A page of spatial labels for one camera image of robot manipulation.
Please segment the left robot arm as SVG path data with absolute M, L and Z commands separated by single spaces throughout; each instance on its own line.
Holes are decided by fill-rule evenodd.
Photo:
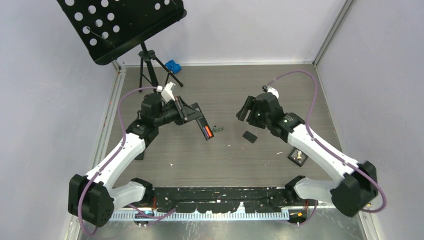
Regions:
M 184 125 L 197 121 L 208 135 L 208 124 L 201 121 L 203 112 L 197 102 L 187 104 L 180 96 L 165 101 L 159 93 L 144 96 L 136 119 L 124 129 L 116 147 L 85 175 L 75 174 L 69 181 L 67 210 L 96 227 L 104 226 L 114 211 L 138 203 L 148 207 L 154 200 L 153 185 L 141 178 L 115 187 L 115 182 L 133 160 L 141 160 L 147 147 L 163 125 Z

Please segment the orange battery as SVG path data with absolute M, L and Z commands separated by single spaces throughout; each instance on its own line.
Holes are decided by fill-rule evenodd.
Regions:
M 213 135 L 213 132 L 210 130 L 210 128 L 207 125 L 203 127 L 203 130 L 205 132 L 205 137 L 207 139 L 210 139 L 210 138 L 212 138 L 214 136 Z

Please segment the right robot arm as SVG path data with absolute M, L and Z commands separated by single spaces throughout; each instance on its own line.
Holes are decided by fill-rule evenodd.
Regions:
M 343 215 L 353 217 L 379 196 L 377 170 L 371 162 L 360 163 L 340 152 L 308 128 L 298 115 L 284 112 L 274 94 L 248 96 L 236 117 L 251 126 L 268 129 L 331 177 L 331 180 L 314 180 L 298 176 L 287 183 L 285 198 L 291 205 L 299 205 L 304 199 L 318 200 L 333 204 Z

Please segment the black battery cover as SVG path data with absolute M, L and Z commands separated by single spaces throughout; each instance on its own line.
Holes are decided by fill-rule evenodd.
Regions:
M 252 132 L 248 130 L 243 133 L 242 137 L 252 144 L 255 143 L 256 140 L 258 139 L 258 137 L 255 134 L 253 134 Z

